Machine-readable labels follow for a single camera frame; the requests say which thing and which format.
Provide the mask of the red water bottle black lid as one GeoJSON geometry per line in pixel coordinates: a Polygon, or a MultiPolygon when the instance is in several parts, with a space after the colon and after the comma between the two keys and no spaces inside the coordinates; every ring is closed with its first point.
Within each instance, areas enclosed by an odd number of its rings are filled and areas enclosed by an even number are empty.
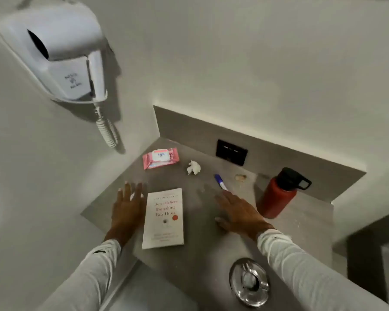
{"type": "Polygon", "coordinates": [[[257,211],[267,219],[276,218],[295,198],[298,190],[305,191],[312,182],[292,168],[284,167],[270,179],[262,197],[256,204],[257,211]]]}

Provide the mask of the person's left forearm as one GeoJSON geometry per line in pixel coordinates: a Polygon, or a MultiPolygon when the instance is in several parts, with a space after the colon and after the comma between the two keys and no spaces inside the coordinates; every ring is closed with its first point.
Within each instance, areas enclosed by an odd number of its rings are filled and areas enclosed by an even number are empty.
{"type": "Polygon", "coordinates": [[[92,249],[36,311],[99,311],[120,254],[121,246],[115,239],[92,249]]]}

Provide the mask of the person's right hand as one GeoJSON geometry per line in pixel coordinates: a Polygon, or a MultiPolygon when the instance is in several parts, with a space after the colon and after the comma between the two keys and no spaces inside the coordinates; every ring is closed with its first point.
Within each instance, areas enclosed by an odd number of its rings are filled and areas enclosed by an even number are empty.
{"type": "Polygon", "coordinates": [[[223,219],[230,222],[228,232],[247,236],[257,241],[265,231],[275,229],[245,199],[229,191],[223,190],[215,196],[215,200],[225,212],[226,217],[223,219]]]}

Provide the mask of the person's right forearm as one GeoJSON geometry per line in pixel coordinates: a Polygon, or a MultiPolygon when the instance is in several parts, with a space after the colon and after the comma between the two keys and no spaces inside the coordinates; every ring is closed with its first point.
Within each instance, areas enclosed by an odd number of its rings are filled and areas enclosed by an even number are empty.
{"type": "Polygon", "coordinates": [[[306,311],[389,311],[388,303],[318,261],[278,230],[258,235],[257,246],[306,311]]]}

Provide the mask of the white wall-mounted hair dryer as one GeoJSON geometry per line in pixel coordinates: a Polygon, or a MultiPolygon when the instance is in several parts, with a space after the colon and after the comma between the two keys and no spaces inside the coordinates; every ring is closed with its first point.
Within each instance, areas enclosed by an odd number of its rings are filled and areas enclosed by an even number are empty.
{"type": "Polygon", "coordinates": [[[5,15],[0,18],[0,40],[49,99],[71,104],[107,99],[102,60],[106,38],[83,3],[5,15]]]}

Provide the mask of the person's left hand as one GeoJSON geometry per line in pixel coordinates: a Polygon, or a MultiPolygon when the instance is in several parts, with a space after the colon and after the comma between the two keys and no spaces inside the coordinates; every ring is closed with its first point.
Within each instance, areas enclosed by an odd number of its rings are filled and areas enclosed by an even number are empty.
{"type": "Polygon", "coordinates": [[[145,217],[146,200],[144,205],[118,206],[117,197],[113,204],[111,227],[107,232],[104,242],[116,240],[121,247],[124,247],[133,237],[145,217]]]}

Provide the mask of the white paperback book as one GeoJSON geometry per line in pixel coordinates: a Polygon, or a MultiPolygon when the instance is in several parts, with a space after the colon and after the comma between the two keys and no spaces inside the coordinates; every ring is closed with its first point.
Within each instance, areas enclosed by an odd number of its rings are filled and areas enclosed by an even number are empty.
{"type": "Polygon", "coordinates": [[[182,189],[148,193],[142,249],[184,245],[182,189]]]}

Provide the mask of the pink wet wipes packet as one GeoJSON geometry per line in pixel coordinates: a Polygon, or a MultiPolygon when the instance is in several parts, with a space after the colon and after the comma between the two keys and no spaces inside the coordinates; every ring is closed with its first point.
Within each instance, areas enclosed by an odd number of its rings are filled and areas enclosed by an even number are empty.
{"type": "Polygon", "coordinates": [[[177,148],[157,149],[142,156],[143,169],[149,170],[157,167],[174,165],[180,161],[177,148]]]}

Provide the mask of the round steel dish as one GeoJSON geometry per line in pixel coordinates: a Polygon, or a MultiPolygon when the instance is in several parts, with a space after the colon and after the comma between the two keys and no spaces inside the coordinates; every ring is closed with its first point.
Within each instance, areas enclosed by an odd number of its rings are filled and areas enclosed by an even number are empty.
{"type": "Polygon", "coordinates": [[[237,300],[248,308],[260,308],[269,299],[266,271],[253,259],[243,257],[229,270],[229,285],[237,300]]]}

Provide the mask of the black wall socket plate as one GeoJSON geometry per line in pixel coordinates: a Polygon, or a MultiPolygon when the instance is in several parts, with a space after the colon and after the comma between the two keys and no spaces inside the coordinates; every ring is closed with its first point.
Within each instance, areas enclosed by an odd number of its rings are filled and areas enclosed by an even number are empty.
{"type": "Polygon", "coordinates": [[[248,150],[232,143],[217,140],[216,156],[238,166],[244,166],[248,150]]]}

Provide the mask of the blue and white marker pen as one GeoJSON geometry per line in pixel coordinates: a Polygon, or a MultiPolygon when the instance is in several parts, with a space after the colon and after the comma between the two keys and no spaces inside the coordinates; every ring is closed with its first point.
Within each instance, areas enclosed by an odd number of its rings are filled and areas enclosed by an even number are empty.
{"type": "Polygon", "coordinates": [[[219,174],[214,174],[214,178],[217,181],[220,188],[222,188],[225,191],[229,191],[228,188],[226,187],[226,185],[224,184],[223,179],[221,178],[221,176],[219,174]]]}

